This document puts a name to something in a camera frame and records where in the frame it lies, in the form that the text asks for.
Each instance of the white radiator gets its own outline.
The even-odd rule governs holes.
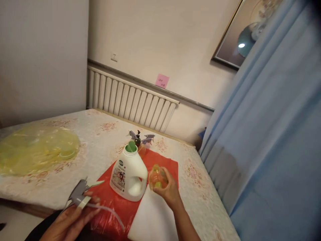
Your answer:
[[[179,101],[88,65],[87,107],[99,108],[160,132]]]

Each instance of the electrical outlet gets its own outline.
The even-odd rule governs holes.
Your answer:
[[[110,58],[110,59],[113,60],[113,61],[115,61],[115,62],[118,61],[118,60],[117,60],[117,55],[114,54],[114,53],[111,54],[111,58]]]

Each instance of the wall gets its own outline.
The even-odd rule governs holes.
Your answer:
[[[239,0],[91,0],[88,58],[215,108],[235,71],[210,59]],[[110,59],[116,53],[118,62]],[[181,102],[166,133],[194,143],[211,112]]]
[[[84,110],[88,1],[0,3],[0,121],[11,126]]]

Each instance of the clear plastic tubing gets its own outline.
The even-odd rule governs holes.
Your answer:
[[[120,220],[120,217],[111,208],[108,208],[108,207],[105,207],[105,206],[97,206],[97,205],[94,205],[94,204],[87,204],[86,206],[91,207],[91,208],[100,208],[100,209],[104,209],[104,210],[107,210],[107,211],[111,212],[117,218],[122,230],[125,231],[125,226],[123,225],[123,222]]]

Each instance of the bed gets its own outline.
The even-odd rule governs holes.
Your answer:
[[[180,194],[200,238],[240,240],[191,144],[98,109],[40,120],[37,124],[73,130],[80,139],[80,151],[75,160],[59,164],[51,172],[24,177],[0,176],[0,198],[43,209],[61,209],[78,181],[85,177],[89,182],[96,181],[130,140],[126,136],[128,131],[140,130],[141,135],[155,135],[152,151],[178,162]],[[0,141],[24,125],[1,129]]]

